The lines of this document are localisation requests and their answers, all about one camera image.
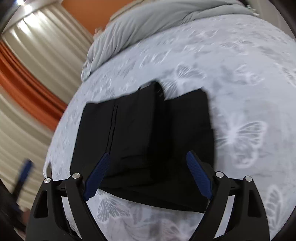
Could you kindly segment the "black pants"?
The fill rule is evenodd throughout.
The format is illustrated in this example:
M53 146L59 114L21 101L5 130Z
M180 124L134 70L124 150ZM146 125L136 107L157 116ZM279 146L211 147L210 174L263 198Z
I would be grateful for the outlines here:
M214 164L206 92L165 99L161 85L152 81L129 95L85 105L70 172L86 182L107 153L110 167L97 190L139 204L203 213L208 200L187 166L189 151Z

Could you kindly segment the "cream and orange curtain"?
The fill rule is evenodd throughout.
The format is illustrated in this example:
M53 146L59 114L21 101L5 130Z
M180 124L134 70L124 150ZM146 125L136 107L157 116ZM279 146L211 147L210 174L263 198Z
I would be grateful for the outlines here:
M23 161L33 161L18 199L26 209L43 178L52 135L81 84L92 36L58 1L23 10L1 35L1 179L12 190Z

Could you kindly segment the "butterfly print bed sheet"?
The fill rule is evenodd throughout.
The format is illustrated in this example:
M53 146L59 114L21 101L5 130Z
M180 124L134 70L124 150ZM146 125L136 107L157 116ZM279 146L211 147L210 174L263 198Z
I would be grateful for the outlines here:
M295 40L250 15L154 34L95 68L46 157L104 240L273 240L295 208Z

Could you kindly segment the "grey duvet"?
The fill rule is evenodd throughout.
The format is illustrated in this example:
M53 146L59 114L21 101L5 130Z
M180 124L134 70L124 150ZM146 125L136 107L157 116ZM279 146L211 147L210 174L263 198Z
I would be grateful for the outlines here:
M87 78L125 48L158 32L213 16L253 15L240 1L155 1L123 13L95 38L82 67Z

